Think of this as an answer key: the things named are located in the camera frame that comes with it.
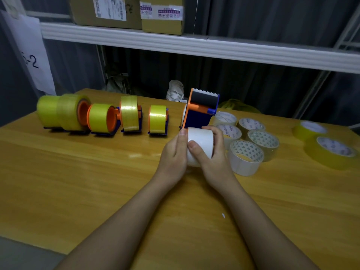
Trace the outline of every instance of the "forearm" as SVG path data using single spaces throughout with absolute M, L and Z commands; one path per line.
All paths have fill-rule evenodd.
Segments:
M 128 269 L 156 207 L 168 190 L 168 186 L 151 180 L 56 269 Z
M 237 181 L 225 187 L 221 195 L 229 205 L 258 269 L 318 269 Z

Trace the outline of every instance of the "fingernail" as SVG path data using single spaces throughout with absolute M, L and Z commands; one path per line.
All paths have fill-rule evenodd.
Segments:
M 196 142 L 193 141 L 193 140 L 190 140 L 190 141 L 187 143 L 187 145 L 188 145 L 190 148 L 193 148 L 193 147 L 196 146 Z
M 181 129 L 179 135 L 186 135 L 186 129 Z

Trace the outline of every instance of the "person's left hand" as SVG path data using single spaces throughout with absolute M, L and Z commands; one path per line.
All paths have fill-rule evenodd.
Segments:
M 181 129 L 161 153 L 153 180 L 172 188 L 182 178 L 187 167 L 188 131 Z

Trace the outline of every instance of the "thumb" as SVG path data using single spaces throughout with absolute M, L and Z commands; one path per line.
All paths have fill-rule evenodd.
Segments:
M 176 153 L 181 158 L 185 157 L 188 151 L 188 131 L 187 129 L 181 129 L 178 135 L 178 140 L 176 141 Z
M 187 146 L 191 154 L 196 158 L 197 161 L 199 161 L 201 166 L 209 161 L 209 158 L 207 157 L 203 149 L 194 140 L 189 141 L 187 143 Z

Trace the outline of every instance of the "cardboard box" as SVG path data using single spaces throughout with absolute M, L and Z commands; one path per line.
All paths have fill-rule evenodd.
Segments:
M 69 0 L 73 21 L 83 26 L 141 29 L 140 0 Z
M 140 0 L 142 30 L 181 35 L 184 31 L 184 0 Z

